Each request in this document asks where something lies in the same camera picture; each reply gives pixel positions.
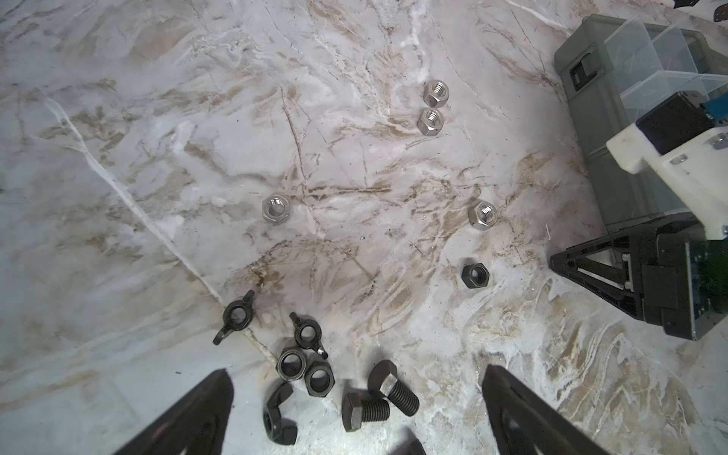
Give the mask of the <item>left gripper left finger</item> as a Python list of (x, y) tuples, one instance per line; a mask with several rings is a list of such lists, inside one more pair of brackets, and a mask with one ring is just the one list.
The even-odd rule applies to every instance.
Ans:
[(216, 370), (117, 453), (220, 454), (233, 397), (228, 372)]

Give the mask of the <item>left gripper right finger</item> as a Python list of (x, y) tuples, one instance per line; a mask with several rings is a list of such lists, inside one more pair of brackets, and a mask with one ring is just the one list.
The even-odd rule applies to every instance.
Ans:
[(604, 454), (504, 367), (488, 365), (483, 399), (500, 454)]

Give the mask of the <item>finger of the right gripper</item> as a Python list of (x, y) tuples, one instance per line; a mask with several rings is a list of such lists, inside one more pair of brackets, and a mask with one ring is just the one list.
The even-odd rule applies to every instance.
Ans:
[[(597, 261), (595, 255), (602, 252), (612, 252), (618, 264)], [(640, 318), (640, 295), (634, 289), (628, 234), (614, 233), (571, 246), (552, 255), (549, 267), (557, 275), (591, 291), (631, 318)]]

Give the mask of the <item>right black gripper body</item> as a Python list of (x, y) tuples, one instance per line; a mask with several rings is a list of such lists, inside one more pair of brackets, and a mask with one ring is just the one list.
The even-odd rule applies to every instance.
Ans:
[(708, 240), (695, 219), (641, 226), (631, 254), (644, 322), (697, 341), (727, 318), (727, 240)]

